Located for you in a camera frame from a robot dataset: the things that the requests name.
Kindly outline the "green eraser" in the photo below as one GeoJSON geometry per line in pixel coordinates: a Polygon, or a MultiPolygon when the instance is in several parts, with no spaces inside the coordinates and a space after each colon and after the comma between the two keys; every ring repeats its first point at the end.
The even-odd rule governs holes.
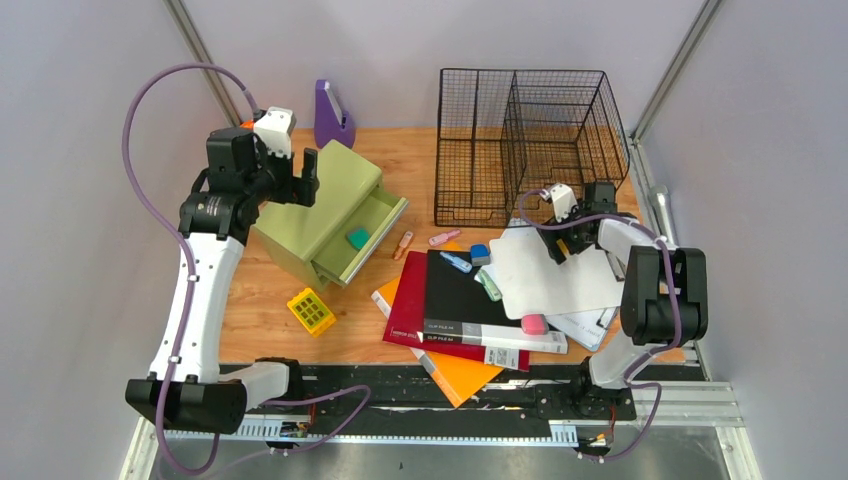
{"type": "Polygon", "coordinates": [[[361,251],[371,239],[370,233],[363,227],[357,227],[346,234],[348,243],[357,251],[361,251]]]}

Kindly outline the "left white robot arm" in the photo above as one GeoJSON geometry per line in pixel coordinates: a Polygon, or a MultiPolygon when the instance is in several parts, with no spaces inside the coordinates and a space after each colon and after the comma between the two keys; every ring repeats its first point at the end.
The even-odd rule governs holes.
{"type": "Polygon", "coordinates": [[[260,206],[313,206],[318,153],[304,149],[295,174],[293,154],[273,148],[270,135],[231,127],[209,135],[206,154],[172,228],[180,266],[166,331],[146,378],[129,380],[125,399],[159,430],[232,434],[267,401],[293,413],[306,400],[297,361],[265,357],[221,374],[219,346],[227,295],[260,206]]]}

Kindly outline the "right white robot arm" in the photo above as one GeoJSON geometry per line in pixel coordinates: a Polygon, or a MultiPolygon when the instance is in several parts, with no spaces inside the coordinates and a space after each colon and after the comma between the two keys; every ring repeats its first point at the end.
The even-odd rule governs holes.
{"type": "Polygon", "coordinates": [[[553,215],[537,232],[558,265],[595,249],[624,270],[620,330],[586,360],[583,382],[570,392],[575,411],[592,418],[609,407],[610,391],[629,388],[657,354],[705,335],[708,300],[703,251],[679,247],[619,211],[611,183],[589,183],[585,192],[578,199],[561,183],[543,190],[540,196],[553,215]]]}

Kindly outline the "pink eraser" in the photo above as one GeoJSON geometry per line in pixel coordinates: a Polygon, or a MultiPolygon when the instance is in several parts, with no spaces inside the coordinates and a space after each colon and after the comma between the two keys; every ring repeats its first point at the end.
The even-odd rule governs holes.
{"type": "Polygon", "coordinates": [[[541,314],[525,315],[521,319],[521,329],[526,335],[545,335],[549,332],[549,325],[541,314]]]}

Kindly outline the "orange eraser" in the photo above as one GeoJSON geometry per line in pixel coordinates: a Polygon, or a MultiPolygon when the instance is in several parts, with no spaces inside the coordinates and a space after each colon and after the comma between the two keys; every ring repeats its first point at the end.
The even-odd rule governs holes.
{"type": "Polygon", "coordinates": [[[562,239],[557,240],[557,246],[565,257],[568,257],[570,255],[570,251],[568,249],[568,246],[566,245],[566,243],[562,239]]]}

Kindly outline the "green drawer cabinet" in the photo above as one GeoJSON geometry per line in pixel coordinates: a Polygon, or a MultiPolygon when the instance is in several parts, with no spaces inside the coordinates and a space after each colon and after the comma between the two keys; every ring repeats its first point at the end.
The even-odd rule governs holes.
{"type": "Polygon", "coordinates": [[[317,175],[320,188],[312,207],[267,203],[252,233],[278,267],[322,291],[353,281],[409,201],[384,187],[378,166],[337,141],[318,151],[317,175]],[[371,235],[361,251],[346,239],[357,227],[371,235]]]}

